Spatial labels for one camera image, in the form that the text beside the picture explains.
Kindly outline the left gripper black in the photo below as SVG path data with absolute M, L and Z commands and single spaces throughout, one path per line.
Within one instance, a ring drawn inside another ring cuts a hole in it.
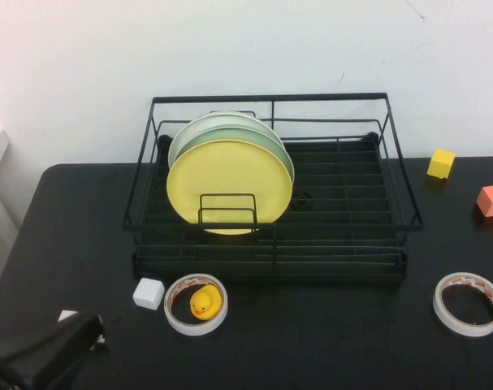
M 0 340 L 0 389 L 64 389 L 104 342 L 102 318 L 90 313 Z

